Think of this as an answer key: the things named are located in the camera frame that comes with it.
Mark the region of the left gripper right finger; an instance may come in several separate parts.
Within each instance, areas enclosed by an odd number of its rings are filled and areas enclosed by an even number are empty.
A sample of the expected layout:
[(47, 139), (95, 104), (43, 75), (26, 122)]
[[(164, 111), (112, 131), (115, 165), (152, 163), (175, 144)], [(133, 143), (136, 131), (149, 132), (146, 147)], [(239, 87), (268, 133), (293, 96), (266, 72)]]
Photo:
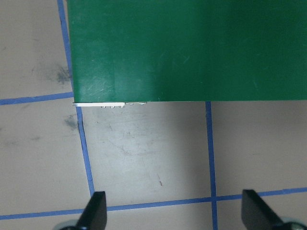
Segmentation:
[(247, 230), (276, 230), (282, 219), (254, 191), (242, 190), (241, 219)]

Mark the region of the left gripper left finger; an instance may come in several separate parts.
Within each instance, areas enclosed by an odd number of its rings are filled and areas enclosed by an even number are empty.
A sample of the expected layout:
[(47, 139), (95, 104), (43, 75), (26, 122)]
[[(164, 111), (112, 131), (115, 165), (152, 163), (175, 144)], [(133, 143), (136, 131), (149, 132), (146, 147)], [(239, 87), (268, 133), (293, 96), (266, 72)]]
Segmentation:
[(106, 224), (106, 193), (94, 192), (75, 227), (78, 230), (104, 230)]

